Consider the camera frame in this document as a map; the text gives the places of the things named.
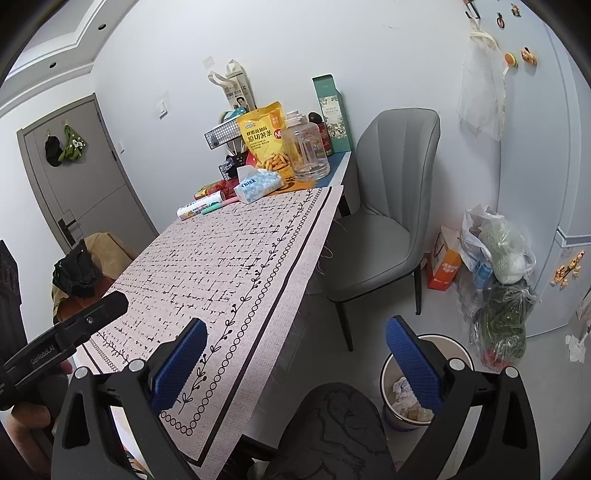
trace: table runner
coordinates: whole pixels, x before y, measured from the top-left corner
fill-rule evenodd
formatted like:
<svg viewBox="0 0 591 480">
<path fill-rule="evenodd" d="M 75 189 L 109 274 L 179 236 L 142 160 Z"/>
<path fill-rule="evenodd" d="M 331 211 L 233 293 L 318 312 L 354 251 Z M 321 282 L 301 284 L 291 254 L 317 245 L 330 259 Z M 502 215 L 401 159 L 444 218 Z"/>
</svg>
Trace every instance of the table runner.
<svg viewBox="0 0 591 480">
<path fill-rule="evenodd" d="M 79 349 L 94 373 L 147 359 L 192 317 L 208 341 L 175 406 L 160 414 L 201 479 L 214 479 L 271 373 L 322 251 L 342 187 L 235 203 L 176 222 L 120 276 L 126 315 Z"/>
</svg>

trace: door handle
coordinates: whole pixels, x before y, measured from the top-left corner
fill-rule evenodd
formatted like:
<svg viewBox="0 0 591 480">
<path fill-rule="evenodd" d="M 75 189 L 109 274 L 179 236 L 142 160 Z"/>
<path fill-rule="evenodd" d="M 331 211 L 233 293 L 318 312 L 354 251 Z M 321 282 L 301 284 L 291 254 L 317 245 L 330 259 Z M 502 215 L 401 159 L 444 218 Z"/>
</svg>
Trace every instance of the door handle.
<svg viewBox="0 0 591 480">
<path fill-rule="evenodd" d="M 76 223 L 76 220 L 72 220 L 70 223 L 68 223 L 66 225 L 63 218 L 60 219 L 59 222 L 57 222 L 58 226 L 60 227 L 62 233 L 66 237 L 66 240 L 68 240 L 68 243 L 70 244 L 71 247 L 73 247 L 76 244 L 76 240 L 74 240 L 74 237 L 70 233 L 70 227 L 72 225 L 74 225 L 75 223 Z"/>
</svg>

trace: bottle cap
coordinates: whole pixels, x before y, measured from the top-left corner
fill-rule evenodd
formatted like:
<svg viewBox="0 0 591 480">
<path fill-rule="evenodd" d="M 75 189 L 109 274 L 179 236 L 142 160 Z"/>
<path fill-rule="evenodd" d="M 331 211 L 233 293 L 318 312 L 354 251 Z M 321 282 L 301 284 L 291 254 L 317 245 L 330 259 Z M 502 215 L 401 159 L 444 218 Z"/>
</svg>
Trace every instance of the bottle cap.
<svg viewBox="0 0 591 480">
<path fill-rule="evenodd" d="M 320 125 L 324 123 L 324 119 L 319 113 L 310 112 L 308 113 L 308 120 L 313 124 Z"/>
<path fill-rule="evenodd" d="M 306 121 L 305 115 L 300 115 L 298 110 L 293 110 L 285 114 L 285 125 L 287 127 L 293 127 L 294 125 L 303 123 Z"/>
</svg>

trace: ceiling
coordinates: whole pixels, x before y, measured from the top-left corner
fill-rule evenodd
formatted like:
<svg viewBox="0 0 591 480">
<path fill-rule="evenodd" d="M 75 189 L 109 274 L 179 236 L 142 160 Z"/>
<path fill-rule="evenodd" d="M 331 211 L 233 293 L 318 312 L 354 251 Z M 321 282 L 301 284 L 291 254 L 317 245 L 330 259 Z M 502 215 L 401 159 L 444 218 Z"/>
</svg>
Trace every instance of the ceiling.
<svg viewBox="0 0 591 480">
<path fill-rule="evenodd" d="M 90 73 L 105 41 L 136 1 L 66 3 L 35 33 L 13 65 L 0 89 L 0 116 L 44 90 Z"/>
<path fill-rule="evenodd" d="M 93 2 L 94 0 L 70 0 L 37 31 L 24 50 L 76 31 Z"/>
</svg>

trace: red bottle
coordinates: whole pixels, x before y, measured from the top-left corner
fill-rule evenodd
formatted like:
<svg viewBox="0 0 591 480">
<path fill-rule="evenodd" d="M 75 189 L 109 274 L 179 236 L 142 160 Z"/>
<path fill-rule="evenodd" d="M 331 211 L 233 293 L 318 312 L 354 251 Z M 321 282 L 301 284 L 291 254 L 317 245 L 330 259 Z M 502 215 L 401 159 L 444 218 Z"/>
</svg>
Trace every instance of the red bottle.
<svg viewBox="0 0 591 480">
<path fill-rule="evenodd" d="M 326 156 L 330 157 L 332 155 L 332 145 L 330 143 L 328 130 L 326 129 L 326 125 L 324 124 L 322 117 L 316 112 L 311 112 L 308 114 L 308 120 L 313 124 L 318 125 L 318 130 L 320 130 L 320 136 L 322 137 L 322 145 L 324 146 Z"/>
</svg>

